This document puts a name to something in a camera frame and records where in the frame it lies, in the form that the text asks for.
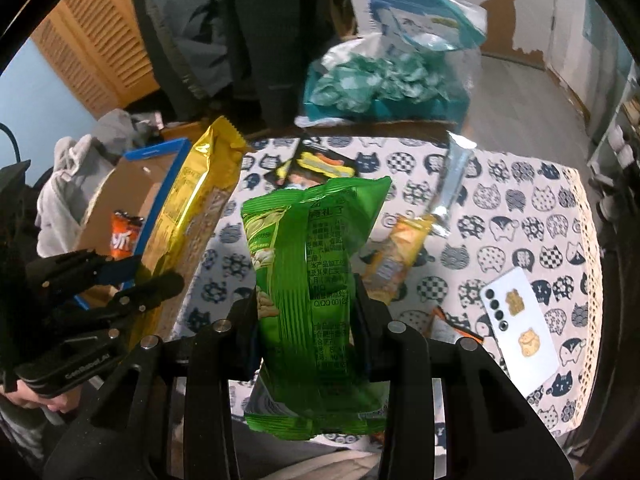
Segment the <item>person left hand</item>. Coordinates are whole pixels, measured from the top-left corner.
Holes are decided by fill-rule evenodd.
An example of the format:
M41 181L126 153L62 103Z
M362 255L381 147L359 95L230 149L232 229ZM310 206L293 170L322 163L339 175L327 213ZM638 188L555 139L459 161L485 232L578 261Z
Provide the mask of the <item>person left hand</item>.
M35 393L28 385L19 380L13 391L8 391L6 388L1 387L0 393L20 408L46 408L52 413L66 414L78 408L81 387L68 390L54 398L45 398Z

